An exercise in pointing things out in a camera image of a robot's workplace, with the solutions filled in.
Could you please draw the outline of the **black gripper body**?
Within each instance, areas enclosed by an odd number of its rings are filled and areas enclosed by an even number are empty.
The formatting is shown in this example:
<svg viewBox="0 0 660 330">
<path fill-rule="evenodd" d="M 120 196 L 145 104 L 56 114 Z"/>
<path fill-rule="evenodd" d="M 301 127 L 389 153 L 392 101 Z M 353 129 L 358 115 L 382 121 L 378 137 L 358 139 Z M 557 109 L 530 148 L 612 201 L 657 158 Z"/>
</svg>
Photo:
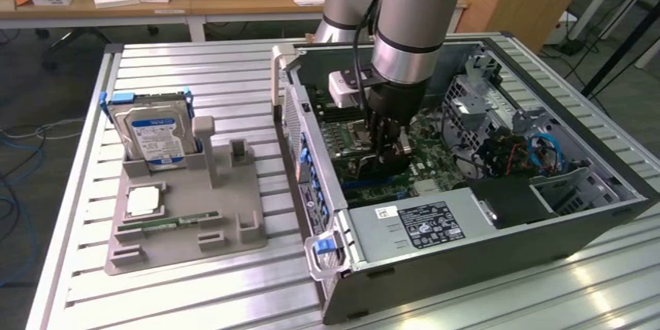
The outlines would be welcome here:
<svg viewBox="0 0 660 330">
<path fill-rule="evenodd" d="M 380 119 L 409 124 L 420 110 L 426 87 L 426 80 L 413 84 L 385 82 L 372 85 L 366 95 L 366 106 Z"/>
</svg>

